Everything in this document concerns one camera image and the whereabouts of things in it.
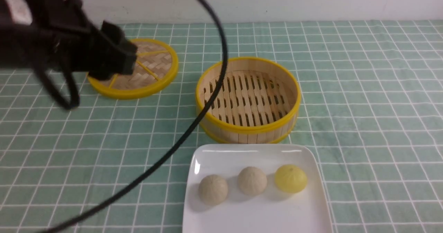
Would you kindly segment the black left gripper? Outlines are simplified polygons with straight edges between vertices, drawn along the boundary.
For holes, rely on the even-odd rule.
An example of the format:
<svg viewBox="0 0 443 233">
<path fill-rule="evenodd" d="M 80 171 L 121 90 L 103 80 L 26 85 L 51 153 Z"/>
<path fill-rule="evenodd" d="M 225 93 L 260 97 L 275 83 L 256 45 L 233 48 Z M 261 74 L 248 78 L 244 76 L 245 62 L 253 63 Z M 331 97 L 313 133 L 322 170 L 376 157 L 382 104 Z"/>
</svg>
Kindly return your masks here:
<svg viewBox="0 0 443 233">
<path fill-rule="evenodd" d="M 122 28 L 87 18 L 82 0 L 1 0 L 1 68 L 131 75 L 138 47 Z"/>
</svg>

